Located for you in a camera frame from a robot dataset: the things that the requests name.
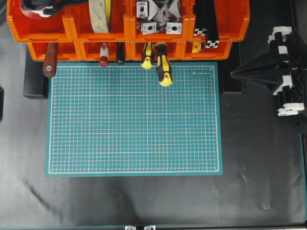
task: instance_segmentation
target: yellow tool handle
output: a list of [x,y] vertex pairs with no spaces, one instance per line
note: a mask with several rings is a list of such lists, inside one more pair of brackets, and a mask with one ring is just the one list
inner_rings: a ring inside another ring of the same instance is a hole
[[167,87],[173,84],[172,67],[169,64],[166,52],[166,43],[157,43],[155,47],[158,51],[157,54],[157,73],[159,75],[160,85]]
[[145,43],[142,51],[141,66],[144,69],[151,69],[154,66],[154,44],[151,42]]
[[192,43],[192,53],[199,53],[203,51],[206,47],[205,42],[193,42]]

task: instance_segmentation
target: screwdriver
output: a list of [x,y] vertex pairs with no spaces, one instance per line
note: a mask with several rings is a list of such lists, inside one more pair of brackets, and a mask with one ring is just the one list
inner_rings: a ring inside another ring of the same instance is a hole
[[154,66],[154,44],[147,42],[142,51],[141,66],[144,69],[151,69]]
[[117,43],[117,51],[116,51],[116,62],[120,66],[125,64],[125,47],[123,42],[118,42]]
[[159,75],[160,85],[167,87],[173,84],[172,67],[169,64],[166,52],[166,43],[159,42],[155,44],[155,48],[158,51],[157,54],[157,73]]
[[199,53],[205,49],[205,42],[193,42],[192,43],[192,53]]

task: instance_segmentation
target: yellow and black screwdriver handle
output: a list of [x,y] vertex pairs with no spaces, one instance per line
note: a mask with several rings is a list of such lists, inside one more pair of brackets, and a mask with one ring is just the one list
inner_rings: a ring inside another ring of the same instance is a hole
[[144,69],[151,69],[154,66],[154,44],[147,42],[142,51],[141,66]]
[[166,44],[163,42],[156,43],[157,49],[157,73],[159,75],[160,85],[167,87],[173,84],[172,67],[169,64],[166,52]]

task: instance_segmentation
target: brown wooden handle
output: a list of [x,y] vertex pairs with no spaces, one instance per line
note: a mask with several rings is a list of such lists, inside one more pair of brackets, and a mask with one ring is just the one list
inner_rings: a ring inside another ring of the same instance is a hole
[[48,43],[45,61],[43,65],[43,74],[52,78],[57,73],[58,64],[58,43]]

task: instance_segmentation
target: grid lines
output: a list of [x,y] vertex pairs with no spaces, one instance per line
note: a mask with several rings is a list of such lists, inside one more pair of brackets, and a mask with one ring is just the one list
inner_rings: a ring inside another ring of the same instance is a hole
[[167,88],[136,64],[71,65],[50,81],[48,175],[221,173],[216,65],[175,64]]

